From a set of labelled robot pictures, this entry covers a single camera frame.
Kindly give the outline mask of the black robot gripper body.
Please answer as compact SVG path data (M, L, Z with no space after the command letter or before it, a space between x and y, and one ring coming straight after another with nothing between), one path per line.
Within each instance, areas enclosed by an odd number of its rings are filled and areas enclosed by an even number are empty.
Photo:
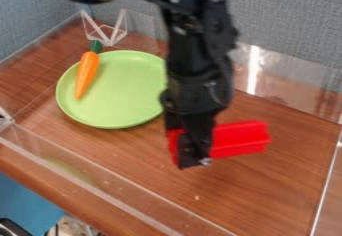
M225 56L210 68L189 75L177 72L178 62L167 58L167 88L161 94L166 113L187 116L225 110L233 99L234 69Z

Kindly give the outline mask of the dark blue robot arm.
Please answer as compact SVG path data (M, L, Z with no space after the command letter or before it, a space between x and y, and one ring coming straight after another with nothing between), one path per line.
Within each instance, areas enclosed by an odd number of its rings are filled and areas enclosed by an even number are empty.
M89 4L111 0L82 0ZM233 98L234 68L228 52L237 29L228 0L146 0L155 3L169 32L167 89L161 101L166 129L178 135L182 169L212 163L216 116Z

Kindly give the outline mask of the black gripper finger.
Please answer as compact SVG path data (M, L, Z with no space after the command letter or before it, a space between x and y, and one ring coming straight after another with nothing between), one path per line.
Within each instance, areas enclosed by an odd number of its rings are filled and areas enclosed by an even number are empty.
M165 124L166 130L178 130L183 128L182 121L178 115L174 112L166 111L165 112Z
M213 131L218 112L179 116L185 133L178 140L178 167L186 169L212 164Z

